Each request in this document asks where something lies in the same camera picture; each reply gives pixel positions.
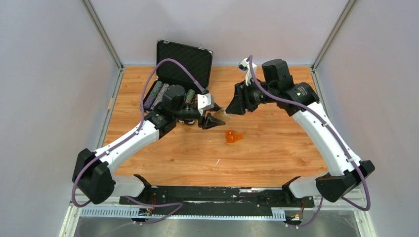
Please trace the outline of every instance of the white bracket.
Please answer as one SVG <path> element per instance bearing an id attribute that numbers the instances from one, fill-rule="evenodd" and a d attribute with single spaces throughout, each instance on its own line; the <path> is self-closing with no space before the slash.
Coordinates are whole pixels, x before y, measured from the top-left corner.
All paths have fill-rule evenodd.
<path id="1" fill-rule="evenodd" d="M 252 63 L 251 65 L 253 67 L 254 74 L 256 75 L 257 65 L 254 64 L 254 63 Z M 251 81 L 250 81 L 251 80 L 251 73 L 250 73 L 250 70 L 249 70 L 249 60 L 248 60 L 248 58 L 243 59 L 243 61 L 239 64 L 238 68 L 239 68 L 239 70 L 246 73 L 245 83 L 246 83 L 246 85 L 250 85 L 251 84 Z"/>
<path id="2" fill-rule="evenodd" d="M 197 95 L 198 98 L 198 111 L 201 115 L 205 110 L 214 108 L 214 97 L 207 93 L 205 95 Z"/>

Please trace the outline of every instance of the stack of poker chips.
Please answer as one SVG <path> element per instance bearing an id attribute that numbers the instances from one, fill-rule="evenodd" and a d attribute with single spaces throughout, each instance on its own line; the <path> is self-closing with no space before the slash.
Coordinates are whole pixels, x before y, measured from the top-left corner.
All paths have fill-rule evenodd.
<path id="1" fill-rule="evenodd" d="M 186 94 L 186 101 L 185 103 L 191 103 L 194 100 L 195 91 L 190 89 L 188 90 L 188 93 Z"/>
<path id="2" fill-rule="evenodd" d="M 153 105 L 150 108 L 151 110 L 153 110 L 154 107 L 163 100 L 163 94 L 168 90 L 168 88 L 169 84 L 163 84 L 162 89 L 160 89 L 160 92 L 157 94 L 156 99 L 154 100 Z"/>
<path id="3" fill-rule="evenodd" d="M 147 97 L 147 100 L 144 102 L 145 111 L 151 110 L 151 106 L 153 105 L 153 102 L 156 100 L 156 97 L 159 94 L 162 87 L 163 87 L 163 82 L 161 81 L 157 81 L 156 84 L 154 84 L 153 89 L 150 91 L 150 94 Z"/>

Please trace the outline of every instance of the cable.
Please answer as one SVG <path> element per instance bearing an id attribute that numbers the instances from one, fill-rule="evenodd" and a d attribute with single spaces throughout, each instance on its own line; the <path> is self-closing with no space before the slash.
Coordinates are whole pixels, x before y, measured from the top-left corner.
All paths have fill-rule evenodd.
<path id="1" fill-rule="evenodd" d="M 104 237 L 104 236 L 110 235 L 111 233 L 113 233 L 113 232 L 115 232 L 115 231 L 117 231 L 117 230 L 119 230 L 119 229 L 121 229 L 121 228 L 124 228 L 125 226 L 132 226 L 132 225 L 133 225 L 133 224 L 135 224 L 135 223 L 136 223 L 136 222 L 134 221 L 134 223 L 129 222 L 129 223 L 126 223 L 126 224 L 123 224 L 123 225 L 117 226 L 117 227 L 115 227 L 115 228 L 111 229 L 110 231 L 108 231 L 108 232 L 104 233 L 103 235 L 101 235 L 101 236 L 99 236 L 99 237 Z"/>
<path id="2" fill-rule="evenodd" d="M 159 218 L 159 219 L 154 220 L 154 221 L 149 221 L 149 222 L 137 222 L 137 224 L 140 224 L 140 225 L 154 224 L 154 223 L 160 222 L 160 221 L 166 219 L 167 217 L 173 215 L 175 212 L 177 212 L 183 206 L 183 203 L 181 203 L 181 202 L 173 202 L 173 203 L 168 203 L 168 204 L 152 205 L 152 204 L 142 203 L 142 202 L 137 201 L 137 200 L 135 200 L 135 199 L 133 199 L 132 197 L 129 197 L 129 196 L 125 196 L 125 198 L 134 202 L 135 204 L 142 205 L 142 206 L 148 206 L 148 207 L 166 207 L 166 206 L 176 206 L 176 205 L 178 205 L 178 207 L 175 210 L 173 210 L 172 212 L 170 212 L 169 214 L 167 214 L 166 216 L 164 216 L 162 218 Z"/>
<path id="3" fill-rule="evenodd" d="M 250 55 L 249 57 L 248 57 L 248 60 L 249 60 L 249 64 L 250 65 L 252 65 L 252 59 L 253 59 L 253 55 Z M 249 67 L 249 70 L 250 70 L 250 73 L 251 73 L 251 76 L 252 76 L 252 79 L 253 79 L 253 81 L 254 81 L 254 83 L 256 84 L 256 86 L 257 86 L 257 88 L 259 88 L 259 90 L 261 90 L 265 95 L 267 95 L 269 98 L 271 98 L 271 99 L 274 99 L 274 100 L 276 100 L 276 101 L 279 101 L 279 102 L 283 102 L 283 103 L 287 103 L 287 104 L 292 104 L 292 105 L 295 105 L 295 106 L 298 106 L 298 107 L 300 107 L 300 108 L 302 108 L 302 109 L 305 109 L 305 110 L 307 110 L 308 112 L 310 112 L 312 115 L 314 115 L 322 124 L 325 124 L 325 127 L 330 131 L 330 133 L 332 134 L 332 136 L 336 139 L 336 141 L 339 143 L 339 146 L 342 148 L 342 150 L 343 150 L 343 152 L 345 153 L 345 156 L 347 156 L 348 157 L 348 159 L 351 159 L 351 155 L 349 154 L 349 152 L 348 152 L 348 150 L 346 149 L 346 147 L 345 147 L 345 145 L 343 144 L 343 142 L 342 142 L 342 140 L 339 138 L 339 136 L 336 134 L 336 132 L 332 129 L 332 127 L 330 127 L 327 123 L 326 123 L 326 121 L 320 116 L 320 115 L 318 115 L 314 110 L 312 110 L 311 108 L 309 108 L 309 107 L 307 107 L 307 106 L 305 106 L 305 105 L 303 105 L 303 104 L 301 104 L 301 103 L 298 103 L 298 102 L 295 102 L 295 101 L 292 101 L 292 100 L 286 100 L 286 99 L 283 99 L 283 98 L 280 98 L 280 97 L 277 97 L 277 96 L 274 96 L 274 95 L 272 95 L 271 93 L 269 93 L 268 91 L 266 91 L 265 89 L 263 89 L 263 87 L 260 85 L 260 83 L 257 81 L 257 77 L 256 77 L 256 75 L 254 74 L 254 70 L 253 70 L 253 67 Z M 359 177 L 361 178 L 361 182 L 362 182 L 362 186 L 364 187 L 364 191 L 365 191 L 365 196 L 366 196 L 366 201 L 367 201 L 367 205 L 365 206 L 365 207 L 361 207 L 361 206 L 358 206 L 357 204 L 355 204 L 355 203 L 353 203 L 353 202 L 351 202 L 350 200 L 348 200 L 347 198 L 345 198 L 345 197 L 342 197 L 342 199 L 343 200 L 345 200 L 346 202 L 348 202 L 349 204 L 351 204 L 352 206 L 354 206 L 354 207 L 356 207 L 356 208 L 358 208 L 358 209 L 360 209 L 360 210 L 362 210 L 362 211 L 368 211 L 370 208 L 371 208 L 371 200 L 370 200 L 370 192 L 369 192 L 369 190 L 368 190 L 368 186 L 367 186 L 367 182 L 365 181 L 365 177 L 364 177 L 364 175 L 362 174 L 362 172 L 361 172 L 361 170 L 359 169 L 359 167 L 357 166 L 357 164 L 354 162 L 354 161 L 351 161 L 351 164 L 354 166 L 354 168 L 355 168 L 355 170 L 356 170 L 356 172 L 358 173 L 358 175 L 359 175 Z M 314 216 L 314 217 L 317 217 L 317 214 L 318 214 L 318 212 L 320 211 L 320 207 L 322 206 L 322 202 L 323 202 L 323 197 L 322 197 L 322 199 L 321 199 L 321 201 L 320 201 L 320 204 L 319 204 L 319 208 L 317 209 L 317 212 L 316 212 L 316 215 Z"/>
<path id="4" fill-rule="evenodd" d="M 299 212 L 297 215 L 295 215 L 295 216 L 300 216 L 301 215 L 301 218 L 304 218 L 304 200 L 301 200 L 301 212 Z"/>
<path id="5" fill-rule="evenodd" d="M 156 195 L 153 195 L 153 205 L 157 204 L 157 197 Z M 153 211 L 156 210 L 156 207 L 153 207 L 153 209 L 151 210 L 151 213 L 153 213 Z"/>
<path id="6" fill-rule="evenodd" d="M 292 228 L 300 229 L 300 228 L 304 228 L 304 227 L 307 227 L 307 226 L 311 225 L 311 223 L 313 223 L 317 219 L 317 217 L 319 216 L 320 208 L 322 208 L 322 204 L 323 204 L 323 199 L 324 199 L 323 197 L 320 199 L 320 203 L 319 203 L 319 206 L 317 208 L 317 211 L 314 213 L 313 218 L 311 218 L 311 220 L 309 222 L 305 223 L 304 225 L 296 226 L 296 225 L 291 225 L 291 224 L 285 224 L 285 226 L 286 227 L 290 226 Z"/>
<path id="7" fill-rule="evenodd" d="M 147 89 L 147 85 L 150 82 L 151 78 L 153 77 L 154 73 L 156 72 L 157 68 L 160 67 L 161 64 L 163 64 L 164 62 L 172 62 L 174 64 L 176 64 L 178 67 L 180 67 L 188 76 L 189 78 L 194 82 L 194 84 L 198 87 L 199 90 L 201 90 L 202 92 L 205 90 L 200 84 L 199 82 L 192 76 L 192 74 L 182 65 L 180 64 L 178 61 L 171 59 L 171 58 L 166 58 L 163 59 L 162 61 L 160 61 L 156 67 L 154 68 L 154 70 L 151 72 L 150 76 L 148 77 L 147 81 L 145 82 L 144 85 L 144 89 L 141 93 L 141 122 L 140 125 L 138 126 L 136 131 L 140 131 L 143 123 L 144 123 L 144 94 L 145 91 Z M 76 207 L 85 207 L 86 205 L 88 205 L 91 201 L 87 201 L 83 204 L 80 204 L 76 201 L 76 189 L 77 189 L 77 184 L 79 183 L 81 177 L 83 176 L 84 172 L 86 172 L 86 170 L 93 164 L 95 163 L 97 160 L 99 160 L 100 158 L 104 157 L 106 155 L 106 152 L 111 152 L 114 149 L 118 148 L 120 145 L 124 144 L 125 142 L 127 142 L 129 139 L 131 139 L 133 136 L 135 136 L 135 132 L 133 132 L 131 135 L 129 135 L 127 138 L 123 139 L 122 141 L 120 141 L 119 143 L 117 143 L 116 145 L 110 147 L 107 151 L 103 152 L 102 154 L 96 156 L 94 159 L 92 159 L 89 163 L 87 163 L 87 165 L 85 167 L 83 167 L 83 169 L 80 171 L 80 173 L 77 175 L 76 179 L 74 180 L 74 184 L 73 184 L 73 189 L 71 191 L 71 199 L 72 202 L 74 204 L 74 206 Z"/>

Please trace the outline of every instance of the black motor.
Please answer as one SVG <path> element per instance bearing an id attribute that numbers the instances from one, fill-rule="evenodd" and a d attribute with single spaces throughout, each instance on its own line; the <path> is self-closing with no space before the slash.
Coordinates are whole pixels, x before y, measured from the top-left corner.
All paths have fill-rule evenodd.
<path id="1" fill-rule="evenodd" d="M 318 102 L 319 97 L 313 88 L 305 83 L 294 84 L 293 77 L 290 75 L 287 63 L 282 59 L 274 59 L 262 64 L 263 75 L 266 82 L 260 82 L 260 85 L 270 94 L 309 105 Z M 244 115 L 246 110 L 253 112 L 259 104 L 276 102 L 277 106 L 285 109 L 288 115 L 292 116 L 300 110 L 300 107 L 283 102 L 277 102 L 265 95 L 255 83 L 246 85 L 240 82 L 234 85 L 234 97 L 226 109 L 226 113 L 235 115 Z"/>

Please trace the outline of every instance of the metal frame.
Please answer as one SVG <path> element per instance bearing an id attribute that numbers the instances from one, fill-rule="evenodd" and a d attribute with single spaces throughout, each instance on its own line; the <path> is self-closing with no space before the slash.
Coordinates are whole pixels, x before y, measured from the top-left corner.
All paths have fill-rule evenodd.
<path id="1" fill-rule="evenodd" d="M 368 211 L 354 211 L 354 215 L 361 237 L 377 237 Z"/>
<path id="2" fill-rule="evenodd" d="M 97 32 L 99 33 L 100 37 L 103 40 L 103 44 L 105 45 L 106 49 L 109 51 L 109 54 L 112 57 L 112 60 L 115 62 L 115 64 L 117 65 L 117 67 L 122 70 L 122 68 L 124 67 L 124 65 L 122 64 L 121 60 L 119 59 L 119 56 L 115 50 L 115 48 L 113 47 L 108 35 L 106 34 L 105 28 L 103 28 L 102 23 L 99 20 L 99 17 L 97 16 L 96 11 L 93 8 L 92 3 L 90 2 L 90 0 L 81 0 L 81 2 L 83 3 L 83 6 L 85 7 L 89 17 L 91 18 L 94 26 L 97 29 Z"/>
<path id="3" fill-rule="evenodd" d="M 317 55 L 316 60 L 314 61 L 311 68 L 316 71 L 316 69 L 319 67 L 320 63 L 322 62 L 325 54 L 329 50 L 330 45 L 335 40 L 336 35 L 339 33 L 340 29 L 342 28 L 342 25 L 345 23 L 347 17 L 351 13 L 353 6 L 358 0 L 348 0 L 345 7 L 343 8 L 342 13 L 340 14 L 339 18 L 337 19 L 335 25 L 332 28 L 332 31 L 330 32 L 326 42 L 324 43 L 322 49 L 320 50 L 319 54 Z"/>
<path id="4" fill-rule="evenodd" d="M 122 81 L 122 77 L 124 76 L 124 72 L 125 72 L 125 68 L 120 70 L 118 78 L 115 82 L 115 86 L 114 86 L 114 89 L 112 91 L 112 96 L 109 100 L 110 103 L 108 105 L 108 111 L 106 112 L 105 121 L 103 123 L 102 131 L 100 132 L 99 140 L 97 142 L 96 148 L 103 147 L 103 143 L 105 142 L 106 132 L 108 131 L 109 122 L 111 121 L 112 112 L 114 111 L 115 103 L 116 103 L 116 100 L 117 100 L 119 88 L 121 87 L 121 81 Z"/>
<path id="5" fill-rule="evenodd" d="M 79 222 L 82 210 L 70 205 L 67 209 L 66 217 L 60 230 L 59 237 L 73 237 L 76 232 L 77 223 Z"/>

